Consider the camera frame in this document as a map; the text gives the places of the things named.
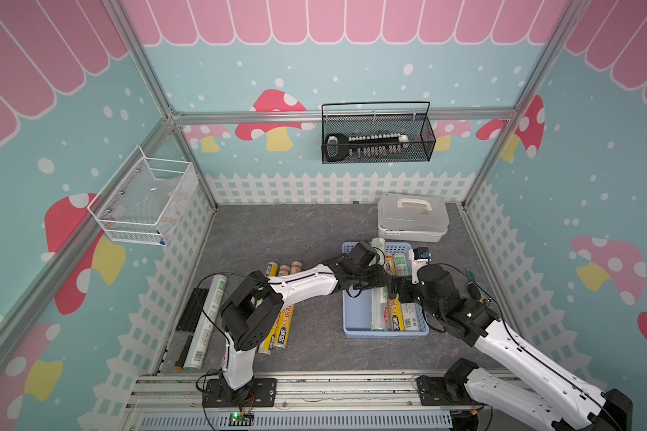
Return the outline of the clear grape plastic wrap roll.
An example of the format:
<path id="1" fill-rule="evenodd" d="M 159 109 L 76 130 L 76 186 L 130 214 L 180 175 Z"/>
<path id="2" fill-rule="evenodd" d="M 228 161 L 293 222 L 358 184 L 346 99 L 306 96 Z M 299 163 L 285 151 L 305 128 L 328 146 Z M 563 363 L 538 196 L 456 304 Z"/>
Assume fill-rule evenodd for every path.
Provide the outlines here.
<path id="1" fill-rule="evenodd" d="M 377 264 L 384 267 L 386 265 L 386 241 L 383 238 L 376 237 L 371 240 L 370 245 L 377 252 Z M 386 332 L 388 330 L 387 307 L 386 287 L 374 288 L 371 292 L 371 330 L 373 332 Z"/>

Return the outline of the light blue plastic basket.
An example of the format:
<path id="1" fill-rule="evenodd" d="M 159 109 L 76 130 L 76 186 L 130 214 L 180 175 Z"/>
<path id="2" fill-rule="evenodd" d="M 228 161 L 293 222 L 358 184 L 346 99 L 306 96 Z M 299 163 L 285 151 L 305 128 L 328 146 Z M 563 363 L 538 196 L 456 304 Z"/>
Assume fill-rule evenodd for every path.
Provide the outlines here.
<path id="1" fill-rule="evenodd" d="M 344 242 L 343 253 L 349 253 L 358 242 Z M 388 242 L 388 253 L 401 252 L 407 260 L 408 269 L 411 269 L 411 255 L 413 246 L 409 242 Z M 359 296 L 352 298 L 343 293 L 343 330 L 350 339 L 412 339 L 426 337 L 430 328 L 422 313 L 422 307 L 415 303 L 417 313 L 416 321 L 419 330 L 413 332 L 375 332 L 371 329 L 371 290 L 362 291 Z"/>

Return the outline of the yellow red plastic wrap roll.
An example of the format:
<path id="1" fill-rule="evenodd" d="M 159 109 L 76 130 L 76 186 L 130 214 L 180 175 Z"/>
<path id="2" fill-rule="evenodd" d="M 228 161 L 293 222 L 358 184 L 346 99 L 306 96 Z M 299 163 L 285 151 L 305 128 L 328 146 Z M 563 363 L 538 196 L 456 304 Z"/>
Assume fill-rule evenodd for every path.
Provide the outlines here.
<path id="1" fill-rule="evenodd" d="M 386 272 L 389 275 L 392 275 L 392 276 L 396 275 L 395 260 L 390 254 L 386 255 L 385 268 L 386 268 Z M 397 298 L 395 299 L 392 299 L 391 297 L 388 298 L 388 312 L 389 312 L 389 322 L 390 322 L 391 331 L 404 332 L 405 328 L 404 328 L 402 307 Z"/>

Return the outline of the white green 300 wrap roll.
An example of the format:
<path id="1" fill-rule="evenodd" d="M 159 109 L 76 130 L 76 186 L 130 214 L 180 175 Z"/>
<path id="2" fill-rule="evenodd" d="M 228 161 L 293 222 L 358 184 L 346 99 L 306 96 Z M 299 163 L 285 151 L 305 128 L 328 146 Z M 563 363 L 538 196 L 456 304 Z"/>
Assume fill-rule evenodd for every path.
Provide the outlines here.
<path id="1" fill-rule="evenodd" d="M 207 354 L 210 337 L 217 319 L 217 312 L 225 294 L 228 278 L 219 274 L 213 276 L 208 287 L 199 289 L 199 321 L 187 349 L 184 369 L 201 370 Z"/>

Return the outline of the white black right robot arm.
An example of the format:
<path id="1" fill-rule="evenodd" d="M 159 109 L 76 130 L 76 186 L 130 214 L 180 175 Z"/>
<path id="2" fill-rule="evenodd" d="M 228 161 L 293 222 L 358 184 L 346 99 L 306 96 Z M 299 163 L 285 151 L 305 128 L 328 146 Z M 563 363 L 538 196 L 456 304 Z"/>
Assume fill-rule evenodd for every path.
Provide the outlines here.
<path id="1" fill-rule="evenodd" d="M 537 430 L 629 430 L 633 403 L 616 389 L 603 391 L 566 370 L 525 341 L 492 308 L 461 296 L 438 264 L 411 276 L 388 277 L 389 294 L 415 302 L 447 334 L 505 366 L 528 387 L 503 382 L 466 359 L 446 373 L 447 384 Z"/>

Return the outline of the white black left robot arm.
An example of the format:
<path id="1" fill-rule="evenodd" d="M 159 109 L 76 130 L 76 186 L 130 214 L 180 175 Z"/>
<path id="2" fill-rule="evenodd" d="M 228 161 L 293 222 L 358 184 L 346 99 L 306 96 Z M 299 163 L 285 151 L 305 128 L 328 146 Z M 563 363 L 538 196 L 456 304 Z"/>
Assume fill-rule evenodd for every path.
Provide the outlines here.
<path id="1" fill-rule="evenodd" d="M 369 242 L 359 242 L 347 254 L 284 277 L 255 271 L 221 305 L 219 319 L 226 338 L 221 384 L 241 391 L 253 382 L 253 361 L 280 313 L 290 306 L 319 296 L 350 289 L 387 287 L 391 276 Z"/>

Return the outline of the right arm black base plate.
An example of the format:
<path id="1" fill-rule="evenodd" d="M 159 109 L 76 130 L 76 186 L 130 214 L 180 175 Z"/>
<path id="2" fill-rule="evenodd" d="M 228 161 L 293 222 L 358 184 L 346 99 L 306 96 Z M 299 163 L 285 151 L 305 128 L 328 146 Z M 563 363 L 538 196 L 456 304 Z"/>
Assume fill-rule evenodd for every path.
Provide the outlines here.
<path id="1" fill-rule="evenodd" d="M 483 403 L 473 400 L 465 384 L 446 377 L 420 375 L 415 379 L 418 395 L 424 407 L 477 407 Z"/>

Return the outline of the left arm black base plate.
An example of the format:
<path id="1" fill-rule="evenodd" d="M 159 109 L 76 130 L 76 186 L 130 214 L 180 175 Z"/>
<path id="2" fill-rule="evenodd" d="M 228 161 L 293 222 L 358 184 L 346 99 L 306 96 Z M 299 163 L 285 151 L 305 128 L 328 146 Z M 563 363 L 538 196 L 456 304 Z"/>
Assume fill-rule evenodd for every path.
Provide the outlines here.
<path id="1" fill-rule="evenodd" d="M 274 378 L 253 378 L 251 382 L 234 390 L 224 377 L 208 379 L 201 377 L 196 382 L 204 408 L 251 407 L 272 408 L 275 404 L 278 381 Z"/>

